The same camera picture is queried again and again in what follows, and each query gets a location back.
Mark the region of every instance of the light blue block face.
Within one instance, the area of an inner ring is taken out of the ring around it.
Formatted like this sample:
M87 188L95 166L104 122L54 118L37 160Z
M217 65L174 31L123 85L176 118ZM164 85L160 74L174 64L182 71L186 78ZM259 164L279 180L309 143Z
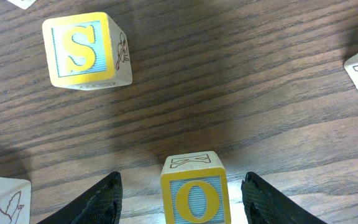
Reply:
M223 212L223 200L222 200L222 187L221 187L221 179L219 176L213 177L202 177L202 178L194 178L194 179L184 179L184 180L171 180L170 188L171 188L171 198L173 202L173 216L175 217L175 224L183 224L190 223L184 220L178 210L176 209L176 196L179 189L185 185L189 181L193 180L201 180L211 184L217 191L219 195L219 210L215 214L215 216L208 223L222 223L224 222L224 212ZM196 218L201 218L206 211L206 197L203 189L200 187L192 187L189 193L189 207L190 211Z
M66 58L71 57L71 59L76 63L77 65L84 65L85 58L79 57L75 55L70 55L69 52L67 52L63 46L63 36L65 35L66 31L71 29L72 27L76 26L82 26L82 27L88 27L93 26L94 29L94 43L89 43L86 36L82 33L74 34L72 37L72 40L76 42L77 44L85 45L90 47L95 56L96 61L94 65L85 71L71 71L70 73L66 70ZM102 28L101 28L101 22L100 21L91 21L91 22L82 22L78 24L70 24L67 26L58 26L52 28L52 37L53 37L53 45L55 47L55 58L57 63L57 70L58 70L58 76L59 77L67 77L70 75L81 75L81 74L87 74L87 73L95 73L95 72L103 72L107 69L106 64L106 55L104 52L104 45L103 45L103 35L102 35Z

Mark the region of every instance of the letter o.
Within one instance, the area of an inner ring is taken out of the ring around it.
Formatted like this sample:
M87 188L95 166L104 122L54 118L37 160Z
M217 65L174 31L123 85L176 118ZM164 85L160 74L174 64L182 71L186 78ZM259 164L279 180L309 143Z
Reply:
M189 206L190 189L198 186L203 189L206 199L206 210L201 218L196 218ZM178 191L176 197L176 208L183 219L191 223L204 223L212 219L219 209L219 195L215 188L202 180L194 180L184 184Z

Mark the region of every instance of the wood grain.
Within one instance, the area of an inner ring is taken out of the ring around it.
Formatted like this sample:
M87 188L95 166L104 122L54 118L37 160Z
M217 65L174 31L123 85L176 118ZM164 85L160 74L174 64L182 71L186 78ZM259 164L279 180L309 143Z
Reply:
M41 24L94 11L126 32L134 83L54 88ZM121 223L163 223L165 158L212 150L233 223L248 171L358 223L358 92L342 67L357 52L358 0L0 0L0 176L32 181L37 223L117 170Z

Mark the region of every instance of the yellow border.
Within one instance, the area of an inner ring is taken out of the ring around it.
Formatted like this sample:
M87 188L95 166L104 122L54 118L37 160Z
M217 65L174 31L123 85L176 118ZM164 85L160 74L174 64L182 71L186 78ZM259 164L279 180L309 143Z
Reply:
M59 77L55 58L55 47L53 46L52 28L56 26L64 26L77 24L82 22L90 22L99 20L103 36L104 53L106 55L106 71L94 72L89 74L72 75L67 77ZM42 33L44 35L45 50L47 52L47 62L49 69L50 81L54 86L67 86L80 83L96 82L107 80L115 75L114 61L112 59L111 38L109 31L108 15L104 12L92 12L74 16L59 17L48 19L42 24Z
M173 203L172 203L171 188L170 188L171 180L183 180L183 179L192 179L198 177L210 177L216 175L220 176L221 178L224 222L231 223L229 191L227 189L226 171L221 167L201 169L201 170L189 170L189 171L161 175L162 201L164 203L165 222L167 224L175 223L175 218L173 217Z

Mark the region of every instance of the yellow letter s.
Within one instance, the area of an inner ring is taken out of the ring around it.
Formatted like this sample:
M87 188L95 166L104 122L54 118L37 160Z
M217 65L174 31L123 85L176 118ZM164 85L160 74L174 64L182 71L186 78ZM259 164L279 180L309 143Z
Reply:
M75 56L82 56L85 58L83 65L77 65L70 56L66 58L67 73L73 70L85 71L90 69L95 61L96 56L91 47L74 42L73 35L76 33L82 33L86 36L89 43L94 43L94 29L93 26L82 27L77 26L68 30L63 36L63 46L71 54Z

